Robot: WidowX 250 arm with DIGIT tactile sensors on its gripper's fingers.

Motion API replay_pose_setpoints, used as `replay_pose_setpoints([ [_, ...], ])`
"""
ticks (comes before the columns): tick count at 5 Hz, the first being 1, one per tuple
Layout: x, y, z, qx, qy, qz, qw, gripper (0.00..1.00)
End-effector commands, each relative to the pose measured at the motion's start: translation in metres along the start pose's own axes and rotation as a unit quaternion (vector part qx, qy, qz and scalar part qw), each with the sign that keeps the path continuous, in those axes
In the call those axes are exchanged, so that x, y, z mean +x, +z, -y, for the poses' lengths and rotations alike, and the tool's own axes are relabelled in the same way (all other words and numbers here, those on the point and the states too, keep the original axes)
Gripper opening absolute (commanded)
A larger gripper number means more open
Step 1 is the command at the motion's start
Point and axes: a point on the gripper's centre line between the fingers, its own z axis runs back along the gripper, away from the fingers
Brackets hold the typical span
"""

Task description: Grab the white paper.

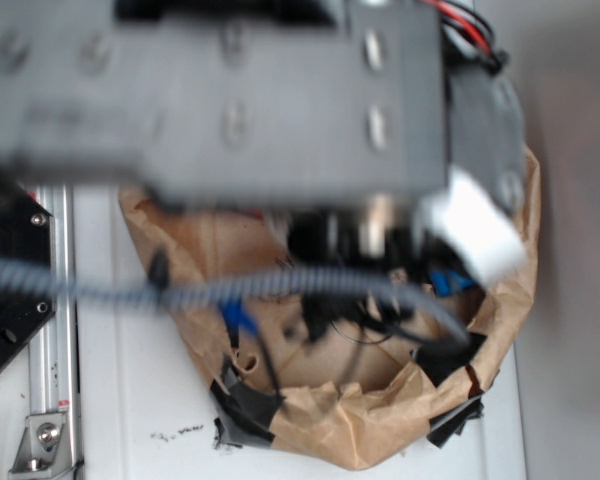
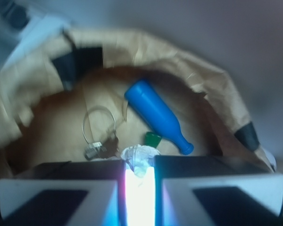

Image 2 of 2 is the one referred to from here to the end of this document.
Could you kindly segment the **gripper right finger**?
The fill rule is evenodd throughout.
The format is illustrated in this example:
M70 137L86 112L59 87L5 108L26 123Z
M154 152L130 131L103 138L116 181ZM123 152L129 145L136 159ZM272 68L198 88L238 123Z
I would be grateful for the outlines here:
M283 226L283 174L235 157L157 156L158 226Z

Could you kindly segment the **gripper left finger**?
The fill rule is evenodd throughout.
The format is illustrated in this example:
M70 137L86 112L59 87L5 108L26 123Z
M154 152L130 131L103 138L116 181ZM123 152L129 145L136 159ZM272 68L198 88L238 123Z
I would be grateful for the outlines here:
M125 162L42 163L0 179L4 226L125 226Z

